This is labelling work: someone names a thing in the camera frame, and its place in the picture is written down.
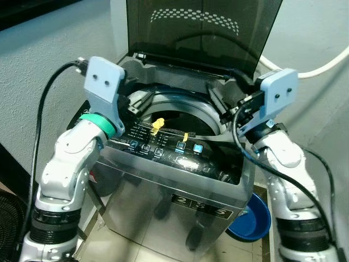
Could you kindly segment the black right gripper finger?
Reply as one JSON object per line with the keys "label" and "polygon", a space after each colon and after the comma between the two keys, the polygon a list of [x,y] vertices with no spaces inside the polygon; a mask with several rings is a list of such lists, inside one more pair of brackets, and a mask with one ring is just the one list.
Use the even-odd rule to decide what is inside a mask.
{"label": "black right gripper finger", "polygon": [[222,94],[212,86],[208,86],[208,94],[219,113],[220,124],[226,124],[228,122],[228,109],[222,99]]}

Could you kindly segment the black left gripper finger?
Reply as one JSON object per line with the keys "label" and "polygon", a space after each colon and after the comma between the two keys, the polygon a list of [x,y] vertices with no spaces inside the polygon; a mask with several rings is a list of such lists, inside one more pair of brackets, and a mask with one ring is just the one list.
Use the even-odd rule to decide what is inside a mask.
{"label": "black left gripper finger", "polygon": [[143,111],[150,107],[154,95],[157,94],[157,90],[147,90],[143,93],[142,97],[137,100],[137,110]]}

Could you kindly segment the blue plastic basin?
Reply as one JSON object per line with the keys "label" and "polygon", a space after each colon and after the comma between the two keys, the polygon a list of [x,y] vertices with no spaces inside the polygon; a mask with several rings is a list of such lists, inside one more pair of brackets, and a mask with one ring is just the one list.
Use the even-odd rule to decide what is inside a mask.
{"label": "blue plastic basin", "polygon": [[225,234],[239,242],[251,243],[267,236],[271,225],[272,215],[266,202],[258,194],[252,194],[241,215],[227,227]]}

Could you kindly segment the yellow plastic clip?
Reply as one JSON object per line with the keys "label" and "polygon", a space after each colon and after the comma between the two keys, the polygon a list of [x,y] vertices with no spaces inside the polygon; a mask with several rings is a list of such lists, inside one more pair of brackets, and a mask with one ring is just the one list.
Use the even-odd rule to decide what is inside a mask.
{"label": "yellow plastic clip", "polygon": [[157,132],[164,126],[165,120],[163,118],[159,118],[155,120],[151,125],[152,128],[150,130],[150,135],[155,136],[157,135]]}

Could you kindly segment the dark transparent washer lid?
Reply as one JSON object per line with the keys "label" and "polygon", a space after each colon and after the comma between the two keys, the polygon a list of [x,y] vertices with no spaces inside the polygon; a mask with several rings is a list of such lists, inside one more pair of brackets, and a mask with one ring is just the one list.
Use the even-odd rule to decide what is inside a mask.
{"label": "dark transparent washer lid", "polygon": [[129,53],[254,75],[282,0],[125,0]]}

